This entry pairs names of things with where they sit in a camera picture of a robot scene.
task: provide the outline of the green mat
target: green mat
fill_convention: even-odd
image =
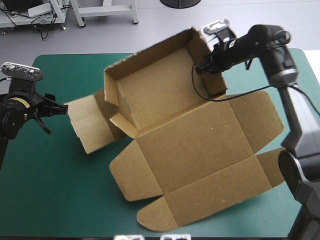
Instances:
[[[320,86],[305,55],[298,49],[291,52],[300,71],[300,87],[320,107]],[[45,77],[37,83],[37,91],[55,94],[60,103],[92,94],[103,87],[103,69],[127,55],[39,56],[34,66],[44,71]],[[228,94],[268,84],[257,59],[249,71],[241,64],[225,72],[224,77]],[[279,147],[288,133],[278,92],[268,92],[285,131],[260,152]],[[161,235],[137,222],[138,210],[152,199],[127,202],[109,171],[109,163],[131,142],[129,137],[86,155],[68,116],[44,121],[51,135],[29,121],[9,143],[0,171],[0,236]],[[172,232],[198,237],[281,237],[288,234],[299,208],[284,183]]]

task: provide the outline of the cardboard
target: cardboard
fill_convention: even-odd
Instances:
[[[135,138],[163,124],[172,115],[203,103],[192,87],[191,68],[198,54],[202,59],[208,53],[207,45],[191,28],[107,67],[106,102],[101,98],[101,89],[66,103],[71,124],[86,153],[123,137],[123,132],[115,126]],[[221,74],[194,76],[203,94],[214,96],[226,92]]]
[[[204,102],[138,135],[110,170],[128,201],[162,196],[137,219],[150,230],[168,231],[281,184],[281,149],[256,153],[282,131],[264,91]]]
[[[104,100],[104,90],[66,103],[72,127],[87,154],[126,136],[109,118],[117,107]]]
[[[133,138],[110,171],[128,201],[159,197],[137,214],[153,231],[198,221],[284,181],[281,149],[257,154],[283,131],[266,92],[224,102],[195,93],[191,68],[203,45],[195,29],[185,30],[107,67],[106,102],[101,90],[69,103],[87,153],[114,141],[115,128]],[[205,45],[199,59],[209,52]],[[224,98],[221,74],[195,79],[202,94]]]

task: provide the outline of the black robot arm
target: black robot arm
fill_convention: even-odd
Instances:
[[[0,70],[10,78],[8,93],[0,95],[1,169],[8,141],[16,138],[25,122],[34,119],[50,134],[42,118],[66,114],[68,106],[57,103],[52,94],[40,95],[36,92],[36,83],[44,77],[38,68],[5,62]]]
[[[279,155],[279,168],[302,204],[287,239],[320,239],[320,126],[296,82],[298,70],[286,47],[290,34],[274,25],[254,25],[240,38],[227,26],[207,26],[202,33],[216,35],[219,43],[195,68],[198,74],[220,73],[240,63],[246,63],[248,70],[252,59],[259,58],[269,84],[278,89],[290,127],[281,144],[286,150]]]

